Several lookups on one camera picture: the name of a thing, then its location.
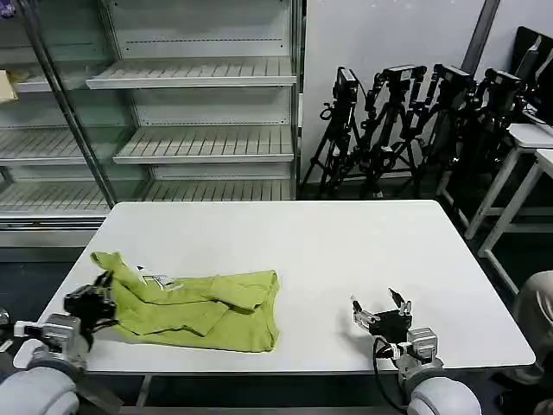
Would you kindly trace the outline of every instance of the table leg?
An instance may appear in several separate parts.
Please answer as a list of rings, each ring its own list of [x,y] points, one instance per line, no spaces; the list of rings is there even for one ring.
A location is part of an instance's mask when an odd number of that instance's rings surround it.
[[[499,277],[503,280],[503,282],[506,284],[507,288],[511,290],[513,296],[516,296],[518,294],[518,287],[515,283],[512,282],[511,277],[509,277],[509,274],[503,268],[503,265],[499,262],[497,258],[495,258],[495,255],[493,255],[493,252],[491,250],[484,251],[484,255],[490,260],[492,263],[493,268],[495,268],[495,271],[498,272]]]
[[[137,407],[142,408],[146,404],[146,399],[148,398],[149,394],[149,384],[152,381],[152,375],[146,374],[144,375],[144,381],[142,383],[142,386],[140,388],[140,394],[138,395],[137,400]]]
[[[443,191],[446,189],[446,187],[449,184],[449,179],[451,178],[451,172],[450,171],[444,171],[442,179],[440,180],[440,184],[438,184],[438,188],[435,190],[436,196],[441,196],[443,194]]]
[[[484,244],[478,251],[478,256],[484,258],[486,256],[486,251],[491,251],[495,244],[498,242],[499,238],[509,226],[512,221],[512,218],[515,217],[518,210],[534,188],[536,186],[537,180],[542,175],[543,170],[540,167],[539,163],[536,160],[536,163],[532,166],[530,172],[523,180],[522,184],[517,190],[517,193],[512,197],[509,205],[505,208],[505,211],[499,218],[498,222],[493,227],[493,230],[490,232]]]
[[[468,229],[465,232],[466,239],[472,239],[474,237],[480,225],[482,224],[486,216],[488,216],[488,213],[493,203],[497,199],[501,189],[505,186],[507,179],[509,178],[513,169],[517,165],[519,158],[520,158],[520,150],[518,148],[512,149],[509,155],[507,156],[507,158],[505,159],[505,161],[503,162],[503,165],[501,166],[501,170],[495,176],[492,186],[486,193],[486,197],[478,207],[478,210],[476,211],[476,214],[474,215],[473,219],[470,221],[470,225],[468,226]]]

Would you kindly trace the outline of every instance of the green towel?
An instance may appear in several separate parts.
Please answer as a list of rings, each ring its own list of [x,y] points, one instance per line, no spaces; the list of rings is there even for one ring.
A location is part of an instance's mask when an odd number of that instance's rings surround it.
[[[275,271],[172,279],[133,271],[118,252],[91,259],[112,273],[116,328],[133,340],[240,352],[275,347]]]

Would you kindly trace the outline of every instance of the white wall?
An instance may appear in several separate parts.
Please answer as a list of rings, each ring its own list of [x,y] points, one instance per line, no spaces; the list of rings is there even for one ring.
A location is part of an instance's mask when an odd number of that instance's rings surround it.
[[[480,59],[477,79],[482,79],[489,67],[508,69],[519,26],[553,37],[552,19],[551,0],[501,0]]]
[[[484,0],[308,0],[303,100],[302,178],[327,123],[338,66],[350,67],[365,88],[376,72],[405,64],[459,67]],[[381,94],[381,100],[387,94]],[[365,119],[363,102],[358,123]]]

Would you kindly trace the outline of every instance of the white desk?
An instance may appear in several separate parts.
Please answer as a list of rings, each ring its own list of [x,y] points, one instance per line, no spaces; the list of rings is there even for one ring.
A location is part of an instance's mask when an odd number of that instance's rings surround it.
[[[534,354],[461,236],[433,201],[121,203],[91,240],[41,319],[99,269],[92,251],[130,265],[205,277],[275,269],[281,282],[270,353],[243,354],[98,340],[89,370],[112,374],[371,372],[372,339],[349,297],[391,310],[388,287],[431,327],[446,368],[530,365]],[[23,352],[16,365],[24,366]],[[392,369],[383,362],[383,369]]]

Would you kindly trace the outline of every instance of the empty shelf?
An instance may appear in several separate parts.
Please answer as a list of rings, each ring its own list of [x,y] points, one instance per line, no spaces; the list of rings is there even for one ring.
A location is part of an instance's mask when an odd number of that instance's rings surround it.
[[[14,89],[18,93],[46,93],[52,91],[40,67],[18,67],[9,70]],[[65,65],[60,76],[66,89],[78,89],[86,85],[91,73],[85,65]]]
[[[165,180],[146,201],[289,201],[290,180]]]
[[[86,81],[91,89],[290,86],[295,83],[287,56],[120,61]]]
[[[98,159],[110,157],[123,131],[120,127],[89,128]],[[48,127],[0,131],[0,166],[86,164],[68,128]]]
[[[0,194],[0,215],[108,211],[96,182],[15,182]]]
[[[113,157],[119,164],[290,162],[290,125],[141,127]]]

